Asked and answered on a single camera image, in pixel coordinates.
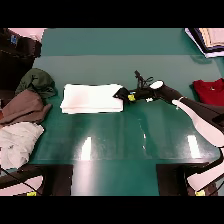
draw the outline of wire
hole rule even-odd
[[[214,190],[210,195],[208,195],[208,196],[212,196],[213,194],[215,194],[217,191],[219,191],[220,190],[220,188],[223,186],[223,184],[224,184],[224,181],[220,184],[220,186],[216,189],[216,190]]]
[[[39,195],[42,195],[40,192],[38,192],[36,189],[34,189],[33,187],[31,187],[29,184],[19,180],[17,177],[13,176],[12,174],[10,174],[9,172],[7,172],[6,170],[4,170],[2,167],[0,167],[0,169],[6,173],[7,175],[11,176],[12,178],[14,178],[15,180],[17,180],[18,182],[20,182],[21,184],[26,185],[27,187],[31,188],[32,190],[34,190],[35,192],[37,192]]]

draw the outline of red cloth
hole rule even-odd
[[[193,86],[202,103],[224,106],[224,79],[215,82],[197,80]]]

